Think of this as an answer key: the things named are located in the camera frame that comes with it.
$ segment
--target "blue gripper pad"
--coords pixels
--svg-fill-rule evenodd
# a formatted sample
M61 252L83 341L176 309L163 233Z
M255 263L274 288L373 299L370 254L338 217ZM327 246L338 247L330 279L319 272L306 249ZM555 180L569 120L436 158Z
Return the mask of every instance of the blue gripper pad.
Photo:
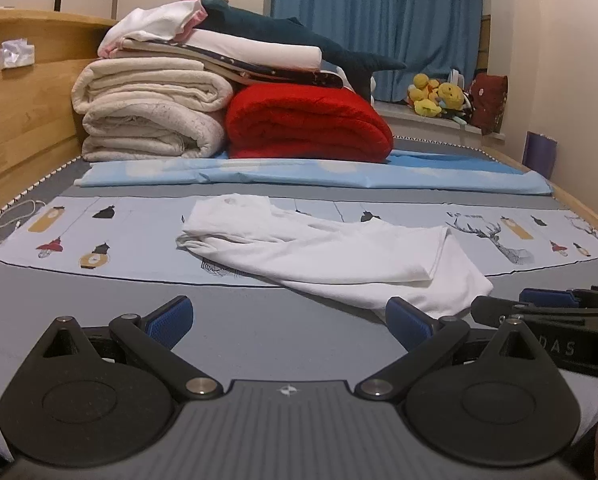
M524 288L519 294L522 303L534 306L554 308L578 308L578 299L569 290L550 290L549 288Z
M155 341L172 350L194 323L194 308L186 296L177 296L144 318L144 330Z
M390 298L385 306L385 323L394 338L408 352L432 337L438 321L401 298Z

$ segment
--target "triangular hole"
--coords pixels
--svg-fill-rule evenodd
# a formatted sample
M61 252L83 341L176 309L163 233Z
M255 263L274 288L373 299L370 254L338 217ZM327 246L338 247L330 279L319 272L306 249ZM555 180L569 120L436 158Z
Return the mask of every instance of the triangular hole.
M511 332L508 335L508 339L506 339L499 353L502 356L516 357L518 359L534 359L534 354L530 350L528 343L525 341L523 335L518 332Z
M58 357L61 355L74 355L79 352L69 330L62 329L57 332L54 339L46 349L44 357Z

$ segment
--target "blue curtain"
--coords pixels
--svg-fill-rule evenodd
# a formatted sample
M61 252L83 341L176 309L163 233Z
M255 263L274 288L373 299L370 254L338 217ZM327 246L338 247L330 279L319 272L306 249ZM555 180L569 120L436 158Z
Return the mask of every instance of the blue curtain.
M350 50L402 60L407 70L377 72L375 98L399 101L412 77L447 78L458 69L469 83L479 49L481 0L272 0L276 18L296 16L314 32Z

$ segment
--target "purple object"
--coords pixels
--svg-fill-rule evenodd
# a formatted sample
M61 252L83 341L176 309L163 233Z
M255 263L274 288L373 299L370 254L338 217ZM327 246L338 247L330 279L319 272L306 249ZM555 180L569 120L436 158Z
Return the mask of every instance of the purple object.
M543 175L552 176L557 159L557 141L541 134L528 132L525 137L524 166Z

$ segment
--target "folded blue sheet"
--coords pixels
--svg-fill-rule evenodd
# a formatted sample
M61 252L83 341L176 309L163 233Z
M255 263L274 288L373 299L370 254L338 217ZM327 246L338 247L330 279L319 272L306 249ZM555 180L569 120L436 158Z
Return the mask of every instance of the folded blue sheet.
M96 162L74 184L150 186L218 182L299 184L375 189L445 189L551 194L538 173L481 158L393 151L386 164L304 158L158 158Z

